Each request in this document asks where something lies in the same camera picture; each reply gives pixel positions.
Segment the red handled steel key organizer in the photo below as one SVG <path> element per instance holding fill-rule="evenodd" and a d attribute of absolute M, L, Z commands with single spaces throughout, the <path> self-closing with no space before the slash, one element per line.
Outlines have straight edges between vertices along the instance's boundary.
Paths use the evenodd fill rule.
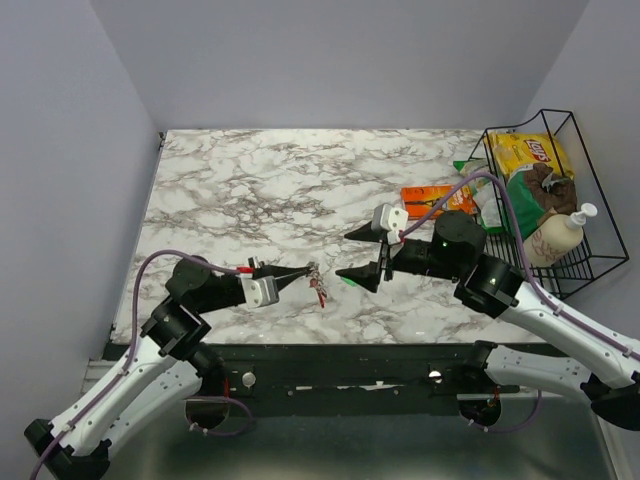
<path fill-rule="evenodd" d="M 309 287 L 312 288 L 318 297 L 320 307 L 324 309 L 328 300 L 328 294 L 324 287 L 322 275 L 319 270 L 319 264 L 310 262 L 308 265 L 307 277 L 309 278 Z"/>

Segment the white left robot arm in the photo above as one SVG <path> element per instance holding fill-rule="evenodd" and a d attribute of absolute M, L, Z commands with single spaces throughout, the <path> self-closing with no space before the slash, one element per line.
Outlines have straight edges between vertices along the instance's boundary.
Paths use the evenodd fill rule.
<path fill-rule="evenodd" d="M 179 259 L 165 285 L 168 295 L 145 322 L 132 321 L 122 357 L 64 412 L 25 429 L 38 456 L 32 478 L 47 469 L 57 479 L 100 479 L 116 450 L 173 404 L 188 398 L 223 408 L 235 404 L 224 361 L 204 341 L 211 327 L 203 314 L 276 304 L 281 290 L 316 270 L 314 263 L 285 267 L 256 261 L 225 268 L 170 249 L 143 263 L 163 255 Z"/>

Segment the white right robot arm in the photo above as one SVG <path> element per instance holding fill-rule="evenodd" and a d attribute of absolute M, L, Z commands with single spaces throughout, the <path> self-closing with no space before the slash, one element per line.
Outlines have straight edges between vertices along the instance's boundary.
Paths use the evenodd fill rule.
<path fill-rule="evenodd" d="M 516 325 L 562 352 L 553 358 L 477 342 L 456 380 L 462 392 L 489 385 L 521 386 L 589 403 L 602 420 L 639 428 L 639 342 L 558 300 L 500 258 L 485 253 L 486 234 L 461 211 L 441 214 L 429 241 L 404 239 L 394 229 L 402 212 L 390 205 L 347 239 L 377 243 L 376 261 L 340 269 L 337 276 L 370 292 L 397 272 L 455 282 L 454 296 L 471 310 Z"/>

